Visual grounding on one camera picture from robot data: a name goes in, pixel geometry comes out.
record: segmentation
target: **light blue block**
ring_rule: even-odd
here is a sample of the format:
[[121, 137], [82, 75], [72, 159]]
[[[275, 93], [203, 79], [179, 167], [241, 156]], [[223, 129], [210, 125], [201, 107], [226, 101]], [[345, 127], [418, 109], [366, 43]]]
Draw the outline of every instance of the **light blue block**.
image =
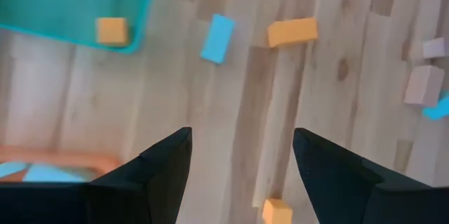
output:
[[201, 52], [201, 58], [222, 64], [226, 59], [226, 52], [231, 41], [235, 21], [215, 14], [210, 25], [209, 35]]
[[439, 120], [449, 115], [449, 91], [443, 94], [436, 107], [428, 107], [422, 110], [422, 114], [430, 120]]
[[24, 182], [85, 182], [82, 177], [67, 173], [57, 167], [45, 164], [33, 164]]
[[24, 162], [6, 162], [0, 164], [0, 178], [22, 171], [27, 167]]

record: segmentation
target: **teal bin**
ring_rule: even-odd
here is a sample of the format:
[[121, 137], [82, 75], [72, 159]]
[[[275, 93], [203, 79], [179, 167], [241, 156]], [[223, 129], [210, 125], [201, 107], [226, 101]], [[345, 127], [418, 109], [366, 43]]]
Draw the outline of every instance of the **teal bin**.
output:
[[[73, 44], [132, 53], [145, 35], [150, 0], [0, 0], [0, 27]], [[96, 41], [96, 20], [125, 18], [130, 43], [113, 48]]]

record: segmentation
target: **orange block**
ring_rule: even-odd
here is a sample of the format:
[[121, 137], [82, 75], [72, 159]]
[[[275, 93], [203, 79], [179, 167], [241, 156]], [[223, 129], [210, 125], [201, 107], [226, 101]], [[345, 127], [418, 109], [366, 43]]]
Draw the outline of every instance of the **orange block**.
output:
[[318, 39], [318, 24], [315, 18], [278, 21], [268, 27], [270, 48]]
[[108, 46], [128, 45], [128, 23], [125, 18], [98, 18], [97, 42]]
[[266, 224], [292, 224], [293, 210], [280, 199], [266, 199], [262, 218]]

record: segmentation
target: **toy block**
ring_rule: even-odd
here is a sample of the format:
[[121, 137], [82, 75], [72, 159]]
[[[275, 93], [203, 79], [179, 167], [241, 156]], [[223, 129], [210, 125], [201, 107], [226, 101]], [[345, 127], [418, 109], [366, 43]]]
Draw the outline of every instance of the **toy block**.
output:
[[422, 46], [422, 55], [426, 59], [449, 56], [449, 39], [441, 37], [425, 41]]
[[413, 68], [408, 79], [404, 102], [425, 107], [434, 107], [443, 86], [444, 70], [431, 66]]
[[293, 210], [280, 199], [266, 199], [262, 218], [265, 224], [291, 224]]
[[215, 14], [210, 24], [208, 38], [201, 52], [201, 58], [216, 64], [222, 64], [231, 41], [235, 22], [227, 17]]
[[318, 39], [318, 24], [315, 18], [278, 21], [268, 27], [270, 48]]
[[128, 45], [128, 23], [125, 18], [98, 18], [97, 42], [108, 46]]
[[449, 115], [449, 91], [445, 92], [436, 107], [423, 109], [422, 114], [430, 120], [437, 121]]

